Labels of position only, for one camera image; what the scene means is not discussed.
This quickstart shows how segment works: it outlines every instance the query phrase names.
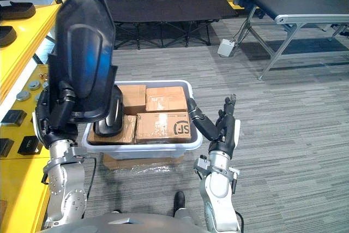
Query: cable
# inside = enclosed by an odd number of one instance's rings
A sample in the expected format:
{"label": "cable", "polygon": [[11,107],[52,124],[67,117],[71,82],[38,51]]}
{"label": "cable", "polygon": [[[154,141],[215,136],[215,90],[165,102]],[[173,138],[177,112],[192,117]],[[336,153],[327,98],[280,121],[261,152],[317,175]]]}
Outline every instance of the cable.
{"label": "cable", "polygon": [[91,192],[93,180],[94,180],[94,175],[95,175],[95,173],[96,173],[97,158],[95,158],[95,157],[85,157],[85,159],[93,159],[93,160],[94,160],[94,167],[93,167],[92,177],[91,177],[91,181],[90,181],[90,183],[89,183],[89,187],[88,187],[87,195],[86,195],[86,198],[87,198],[87,200],[88,200],[89,194],[90,194],[90,192]]}
{"label": "cable", "polygon": [[247,30],[246,34],[245,34],[244,37],[241,39],[240,44],[242,43],[242,41],[244,41],[245,37],[247,37],[247,35],[248,35],[249,33],[250,33],[250,31]]}
{"label": "cable", "polygon": [[200,175],[199,172],[197,172],[197,175],[198,175],[198,177],[200,178],[200,180],[202,180],[202,177],[201,177],[201,175]]}
{"label": "cable", "polygon": [[247,19],[242,23],[242,25],[240,26],[239,31],[233,36],[233,39],[239,34],[239,32],[241,31],[242,27],[245,25],[246,22],[247,22]]}
{"label": "cable", "polygon": [[238,215],[238,216],[240,217],[240,219],[241,219],[241,233],[244,233],[244,219],[243,219],[242,215],[241,215],[239,212],[235,211],[235,213],[236,213],[236,215]]}

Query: cardboard box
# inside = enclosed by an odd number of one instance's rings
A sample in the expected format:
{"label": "cardboard box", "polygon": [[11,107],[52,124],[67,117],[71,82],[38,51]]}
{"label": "cardboard box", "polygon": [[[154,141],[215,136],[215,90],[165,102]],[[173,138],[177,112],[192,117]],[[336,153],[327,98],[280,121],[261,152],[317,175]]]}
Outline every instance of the cardboard box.
{"label": "cardboard box", "polygon": [[135,158],[135,159],[114,159],[108,154],[103,156],[103,164],[110,170],[131,169],[137,166],[150,165],[153,169],[155,165],[175,165],[183,161],[183,156],[179,158]]}
{"label": "cardboard box", "polygon": [[158,87],[146,90],[147,112],[187,111],[183,87]]}
{"label": "cardboard box", "polygon": [[146,85],[118,85],[122,91],[125,115],[146,112]]}
{"label": "cardboard box", "polygon": [[116,136],[104,137],[99,136],[93,131],[93,126],[88,133],[87,141],[94,145],[117,145],[117,144],[133,144],[136,130],[136,116],[124,116],[123,129]]}
{"label": "cardboard box", "polygon": [[137,114],[137,144],[186,143],[191,139],[187,112]]}

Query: person's foot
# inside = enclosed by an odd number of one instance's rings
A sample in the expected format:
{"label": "person's foot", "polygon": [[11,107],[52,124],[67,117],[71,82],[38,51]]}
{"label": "person's foot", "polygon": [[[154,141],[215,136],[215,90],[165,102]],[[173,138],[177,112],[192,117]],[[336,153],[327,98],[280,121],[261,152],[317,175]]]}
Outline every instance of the person's foot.
{"label": "person's foot", "polygon": [[175,213],[180,208],[185,207],[185,196],[182,191],[176,192],[174,196],[174,203],[173,203],[173,216],[175,216]]}

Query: plastic bin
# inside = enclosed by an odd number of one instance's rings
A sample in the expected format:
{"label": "plastic bin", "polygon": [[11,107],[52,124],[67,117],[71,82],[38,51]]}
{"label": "plastic bin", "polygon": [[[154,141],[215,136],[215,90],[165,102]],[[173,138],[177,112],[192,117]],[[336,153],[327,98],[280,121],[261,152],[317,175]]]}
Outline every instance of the plastic bin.
{"label": "plastic bin", "polygon": [[[158,81],[116,81],[117,85],[146,85],[152,87],[175,87],[184,89],[186,98],[193,98],[191,84],[185,80],[158,80]],[[137,144],[137,145],[92,145],[87,141],[88,132],[92,123],[86,126],[82,137],[82,146],[88,152],[104,152],[115,159],[130,158],[178,158],[187,150],[195,150],[201,146],[202,135],[190,122],[191,141],[183,144]]]}

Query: small metal object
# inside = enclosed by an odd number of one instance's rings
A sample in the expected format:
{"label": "small metal object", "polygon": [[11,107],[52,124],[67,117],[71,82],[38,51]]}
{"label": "small metal object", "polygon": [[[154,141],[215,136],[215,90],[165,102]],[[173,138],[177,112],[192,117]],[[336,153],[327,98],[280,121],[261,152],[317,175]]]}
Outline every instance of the small metal object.
{"label": "small metal object", "polygon": [[29,83],[28,88],[30,90],[37,90],[40,87],[40,81],[39,80],[34,80]]}
{"label": "small metal object", "polygon": [[36,101],[36,102],[39,101],[40,95],[41,95],[41,93],[40,93],[40,94],[37,94],[37,95],[35,96],[35,101]]}
{"label": "small metal object", "polygon": [[30,97],[31,97],[31,94],[28,91],[22,90],[20,93],[17,94],[16,99],[19,101],[25,101]]}
{"label": "small metal object", "polygon": [[43,83],[43,88],[47,88],[49,86],[49,82],[48,81],[45,81],[44,83]]}

